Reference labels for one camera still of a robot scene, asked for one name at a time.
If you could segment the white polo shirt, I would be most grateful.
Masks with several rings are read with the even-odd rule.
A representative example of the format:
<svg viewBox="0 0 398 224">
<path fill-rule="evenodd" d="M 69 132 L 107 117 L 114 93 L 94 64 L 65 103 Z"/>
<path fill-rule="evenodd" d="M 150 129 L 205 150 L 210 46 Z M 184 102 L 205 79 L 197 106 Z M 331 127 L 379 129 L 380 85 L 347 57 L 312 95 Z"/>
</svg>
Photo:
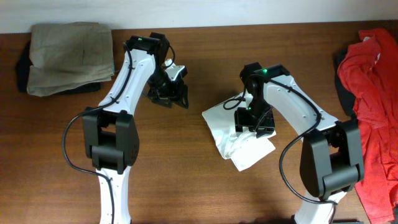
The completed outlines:
<svg viewBox="0 0 398 224">
<path fill-rule="evenodd" d="M 231 160 L 237 170 L 241 172 L 275 150 L 275 146 L 269 138 L 275 136 L 276 132 L 261 138 L 257 138 L 256 133 L 250 132 L 248 128 L 244 128 L 242 132 L 237 132 L 234 123 L 236 109 L 225 110 L 223 108 L 233 105 L 233 102 L 221 102 L 202 112 L 202 116 L 211 131 L 215 146 L 222 158 Z"/>
</svg>

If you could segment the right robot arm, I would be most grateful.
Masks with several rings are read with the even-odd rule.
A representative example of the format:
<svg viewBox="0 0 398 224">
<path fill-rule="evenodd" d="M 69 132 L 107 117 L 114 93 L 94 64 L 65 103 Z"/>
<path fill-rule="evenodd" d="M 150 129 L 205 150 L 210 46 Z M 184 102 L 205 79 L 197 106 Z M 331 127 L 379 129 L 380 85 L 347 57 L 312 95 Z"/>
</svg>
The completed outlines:
<svg viewBox="0 0 398 224">
<path fill-rule="evenodd" d="M 302 200 L 292 223 L 333 223 L 339 201 L 364 179 L 361 136 L 357 121 L 341 122 L 322 110 L 296 84 L 281 64 L 263 68 L 257 62 L 245 65 L 239 74 L 244 91 L 238 101 L 248 100 L 234 112 L 235 130 L 248 130 L 257 137 L 275 130 L 272 114 L 277 110 L 297 133 L 279 158 L 279 172 L 288 189 Z M 284 174 L 287 151 L 302 141 L 300 177 L 306 189 L 298 193 Z"/>
</svg>

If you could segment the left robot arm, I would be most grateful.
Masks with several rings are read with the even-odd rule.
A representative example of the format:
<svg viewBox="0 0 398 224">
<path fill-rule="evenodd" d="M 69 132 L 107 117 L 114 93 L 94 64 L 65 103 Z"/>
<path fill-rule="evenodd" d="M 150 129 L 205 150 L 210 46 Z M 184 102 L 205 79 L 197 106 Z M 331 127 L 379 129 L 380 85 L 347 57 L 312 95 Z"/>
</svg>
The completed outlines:
<svg viewBox="0 0 398 224">
<path fill-rule="evenodd" d="M 145 86 L 151 102 L 188 108 L 187 69 L 167 59 L 163 34 L 134 35 L 124 43 L 124 63 L 106 97 L 83 115 L 86 156 L 99 178 L 101 223 L 130 223 L 129 173 L 139 152 L 134 113 Z"/>
</svg>

